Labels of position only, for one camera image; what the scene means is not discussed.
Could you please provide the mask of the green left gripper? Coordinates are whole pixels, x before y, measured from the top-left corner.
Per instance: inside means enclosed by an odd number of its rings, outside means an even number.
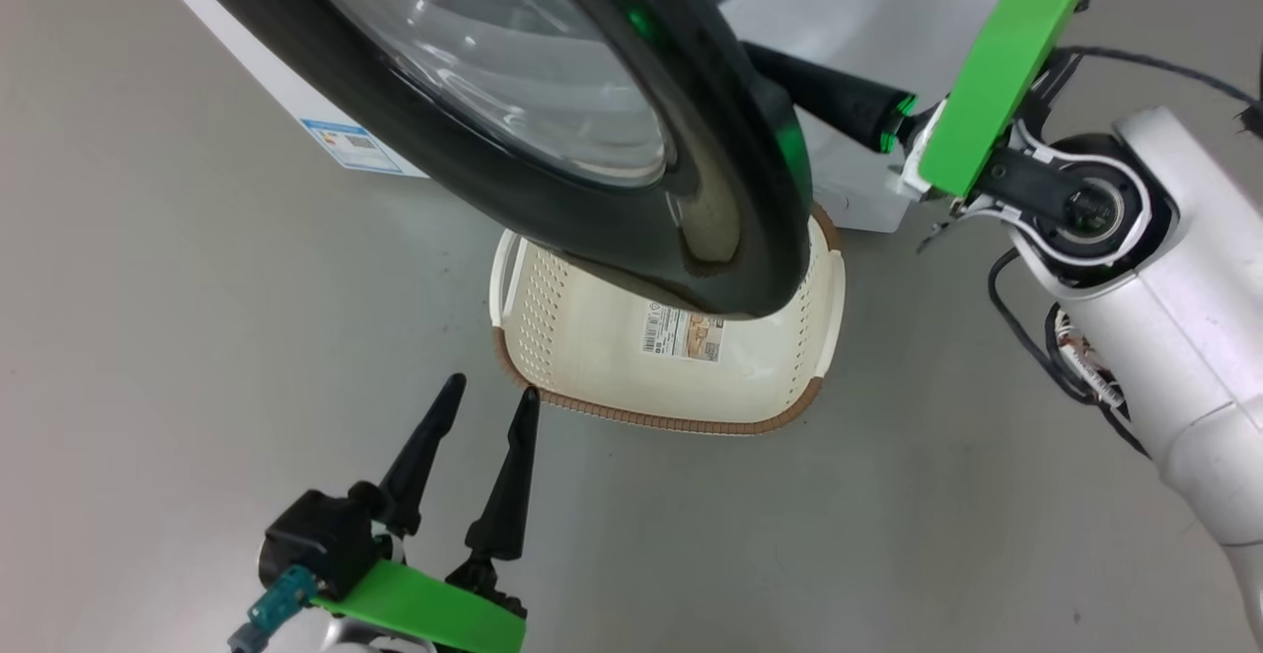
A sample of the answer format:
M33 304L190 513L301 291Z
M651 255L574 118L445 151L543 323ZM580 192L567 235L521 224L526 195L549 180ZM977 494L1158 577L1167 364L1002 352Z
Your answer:
M467 384L461 373L443 384L379 482L384 496L379 522L393 536L410 537L419 529L429 470L455 423ZM491 495L465 537L474 560L519 560L523 554L538 428L541 392L529 385L513 416L508 452ZM525 638L522 616L392 560L379 560L342 599L314 597L313 605L386 633L466 652L519 652Z

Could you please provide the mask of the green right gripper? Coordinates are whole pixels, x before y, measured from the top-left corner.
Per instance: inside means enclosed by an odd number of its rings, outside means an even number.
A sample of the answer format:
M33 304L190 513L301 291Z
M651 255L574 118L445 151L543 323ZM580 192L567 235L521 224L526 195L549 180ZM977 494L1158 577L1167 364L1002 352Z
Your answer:
M750 40L741 45L764 78L835 131L878 154L906 149L903 163L888 173L897 197L919 202L938 189L965 198L1077 6L1079 0L999 0L949 96L922 128L913 112L919 97L911 92Z

